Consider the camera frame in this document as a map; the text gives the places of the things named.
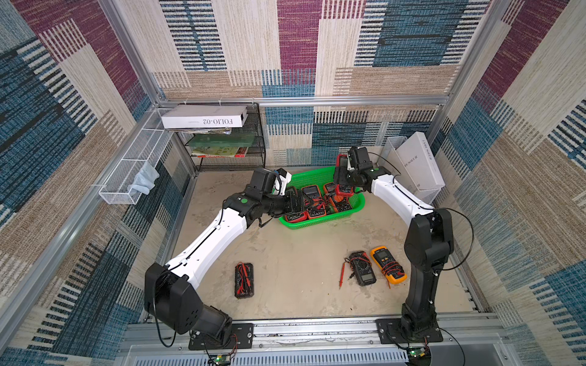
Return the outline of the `green plastic basket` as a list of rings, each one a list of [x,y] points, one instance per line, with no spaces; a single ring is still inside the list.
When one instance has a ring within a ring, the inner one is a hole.
[[[303,187],[308,185],[318,185],[320,187],[320,191],[322,192],[323,186],[325,184],[334,181],[334,169],[334,166],[329,166],[307,172],[293,174],[291,177],[291,181],[287,184],[287,187],[296,187],[298,189],[302,189]],[[336,221],[345,217],[349,217],[354,213],[360,212],[366,205],[366,199],[363,197],[362,194],[357,194],[349,199],[349,204],[352,207],[352,209],[343,211],[341,213],[332,213],[324,217],[310,219],[298,223],[290,223],[284,217],[281,217],[279,218],[279,222],[291,230],[297,230],[318,224],[324,224],[329,221]]]

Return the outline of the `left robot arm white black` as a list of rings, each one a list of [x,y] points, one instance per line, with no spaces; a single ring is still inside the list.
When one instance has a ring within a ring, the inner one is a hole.
[[[196,332],[214,346],[227,347],[235,340],[232,318],[205,305],[197,289],[220,254],[263,215],[279,218],[304,210],[302,193],[289,186],[291,180],[285,169],[256,169],[245,189],[223,201],[215,219],[187,249],[146,270],[144,309],[157,326],[165,324],[180,335]]]

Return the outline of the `green book on shelf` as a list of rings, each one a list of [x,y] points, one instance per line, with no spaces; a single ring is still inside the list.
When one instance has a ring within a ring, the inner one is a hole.
[[[186,148],[198,158],[241,158],[255,140],[255,134],[195,134]]]

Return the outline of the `red Delixi multimeter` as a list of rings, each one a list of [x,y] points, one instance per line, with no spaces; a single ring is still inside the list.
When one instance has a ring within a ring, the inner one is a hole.
[[[336,194],[346,198],[354,195],[354,188],[349,183],[348,174],[348,157],[346,154],[340,154],[334,170],[334,184]]]

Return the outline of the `small black multimeter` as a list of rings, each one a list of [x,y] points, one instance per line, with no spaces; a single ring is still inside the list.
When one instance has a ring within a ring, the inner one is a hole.
[[[340,273],[339,288],[342,288],[345,279],[344,273],[346,265],[349,265],[351,270],[349,279],[356,278],[359,286],[365,287],[375,284],[376,277],[369,256],[367,256],[364,251],[356,251],[350,253],[349,256],[344,259]]]

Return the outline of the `red Aneng multimeter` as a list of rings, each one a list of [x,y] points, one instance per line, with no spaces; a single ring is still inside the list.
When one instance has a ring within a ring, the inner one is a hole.
[[[300,204],[291,204],[289,212],[285,215],[285,221],[290,224],[297,224],[308,220],[308,204],[303,201]]]

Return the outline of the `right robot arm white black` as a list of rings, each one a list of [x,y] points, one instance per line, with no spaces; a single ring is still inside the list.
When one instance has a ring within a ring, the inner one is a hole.
[[[436,209],[410,193],[384,167],[375,167],[365,147],[337,157],[334,182],[361,188],[381,198],[408,226],[404,252],[411,264],[409,292],[401,317],[378,320],[382,343],[440,343],[436,291],[441,271],[453,253],[453,221],[447,209]]]

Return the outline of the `white file box holder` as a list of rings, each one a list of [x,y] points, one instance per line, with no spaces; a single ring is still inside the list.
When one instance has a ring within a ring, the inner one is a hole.
[[[430,149],[427,137],[415,132],[411,137],[389,137],[378,163],[398,172],[398,182],[426,204],[432,204],[445,187],[445,181]]]

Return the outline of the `light blue cloth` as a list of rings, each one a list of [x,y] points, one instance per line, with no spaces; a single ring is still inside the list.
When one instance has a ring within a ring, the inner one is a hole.
[[[129,195],[131,197],[139,194],[149,195],[150,191],[154,189],[158,178],[160,178],[159,172],[150,163],[145,162],[129,187]]]

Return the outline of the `white Folio box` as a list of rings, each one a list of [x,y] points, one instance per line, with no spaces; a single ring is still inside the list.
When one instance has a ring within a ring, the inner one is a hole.
[[[166,129],[242,127],[247,120],[247,107],[213,105],[179,105],[162,116]]]

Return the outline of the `yellow clamp meter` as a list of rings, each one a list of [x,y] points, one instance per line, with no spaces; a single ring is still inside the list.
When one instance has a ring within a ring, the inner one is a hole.
[[[386,246],[379,246],[370,251],[370,256],[381,270],[389,287],[398,285],[407,280],[403,267],[396,261]]]

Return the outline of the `black pocket multimeter with leads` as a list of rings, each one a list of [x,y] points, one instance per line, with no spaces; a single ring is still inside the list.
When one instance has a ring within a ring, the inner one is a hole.
[[[254,295],[253,264],[239,262],[235,266],[234,296],[237,299],[250,298]]]

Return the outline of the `orange clamp multimeter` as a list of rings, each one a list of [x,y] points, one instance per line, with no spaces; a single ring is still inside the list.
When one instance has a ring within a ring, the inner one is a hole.
[[[351,210],[349,198],[353,195],[353,189],[349,185],[337,185],[334,182],[324,185],[324,198],[330,214]]]

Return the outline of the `orange Victor multimeter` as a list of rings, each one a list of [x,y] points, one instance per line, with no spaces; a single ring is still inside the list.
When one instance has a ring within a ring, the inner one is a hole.
[[[308,185],[302,188],[305,199],[305,209],[308,219],[314,220],[327,215],[326,202],[317,185]]]

